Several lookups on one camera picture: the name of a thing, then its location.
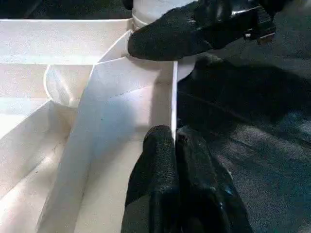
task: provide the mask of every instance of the cardboard compartment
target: cardboard compartment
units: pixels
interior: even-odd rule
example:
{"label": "cardboard compartment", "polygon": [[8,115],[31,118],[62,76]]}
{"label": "cardboard compartment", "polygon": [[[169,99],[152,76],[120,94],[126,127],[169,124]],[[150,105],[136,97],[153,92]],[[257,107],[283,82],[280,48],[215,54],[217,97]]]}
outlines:
{"label": "cardboard compartment", "polygon": [[128,56],[130,27],[1,21],[0,232],[120,231],[143,138],[155,125],[175,135],[185,74]]}

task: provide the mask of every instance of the white pipe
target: white pipe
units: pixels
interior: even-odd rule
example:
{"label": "white pipe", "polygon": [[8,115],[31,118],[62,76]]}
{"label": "white pipe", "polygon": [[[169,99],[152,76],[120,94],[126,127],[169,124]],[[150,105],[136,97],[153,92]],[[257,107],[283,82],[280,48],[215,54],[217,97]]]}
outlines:
{"label": "white pipe", "polygon": [[150,24],[169,10],[196,0],[133,0],[134,25],[138,28]]}

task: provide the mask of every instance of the black glove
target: black glove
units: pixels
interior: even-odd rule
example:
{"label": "black glove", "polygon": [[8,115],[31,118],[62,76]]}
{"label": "black glove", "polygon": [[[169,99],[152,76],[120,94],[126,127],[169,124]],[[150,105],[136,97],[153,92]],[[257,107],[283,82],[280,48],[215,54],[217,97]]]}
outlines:
{"label": "black glove", "polygon": [[151,129],[130,177],[123,233],[250,233],[228,171],[190,128]]}
{"label": "black glove", "polygon": [[[133,0],[123,2],[128,9],[133,7]],[[178,60],[221,49],[241,37],[266,38],[275,32],[272,9],[259,0],[195,1],[134,32],[128,51],[141,59]]]}

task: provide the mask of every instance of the cardboard divider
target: cardboard divider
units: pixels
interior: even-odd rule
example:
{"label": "cardboard divider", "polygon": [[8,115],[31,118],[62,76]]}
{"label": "cardboard divider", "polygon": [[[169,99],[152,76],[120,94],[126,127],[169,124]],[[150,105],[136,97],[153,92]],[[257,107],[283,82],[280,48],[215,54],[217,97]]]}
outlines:
{"label": "cardboard divider", "polygon": [[156,125],[175,136],[177,80],[191,69],[130,57],[131,28],[0,20],[0,106],[21,117],[0,138],[0,232],[120,230],[143,138]]}
{"label": "cardboard divider", "polygon": [[[84,232],[86,221],[91,232],[121,227],[127,181],[142,140],[152,126],[171,125],[172,80],[172,62],[124,57],[95,66],[38,232]],[[91,202],[101,221],[91,214]]]}
{"label": "cardboard divider", "polygon": [[3,19],[0,63],[93,65],[131,28],[131,19]]}

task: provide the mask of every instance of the white cylindrical tube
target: white cylindrical tube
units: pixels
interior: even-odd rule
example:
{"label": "white cylindrical tube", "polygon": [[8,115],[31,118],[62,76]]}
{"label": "white cylindrical tube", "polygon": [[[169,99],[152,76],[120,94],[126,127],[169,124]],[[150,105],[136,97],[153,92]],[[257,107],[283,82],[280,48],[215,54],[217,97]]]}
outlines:
{"label": "white cylindrical tube", "polygon": [[[160,18],[169,10],[185,6],[197,0],[133,0],[134,30],[142,28]],[[195,56],[179,61],[178,80],[187,77],[195,65]]]}
{"label": "white cylindrical tube", "polygon": [[160,18],[169,10],[196,0],[133,0],[134,25],[141,28]]}

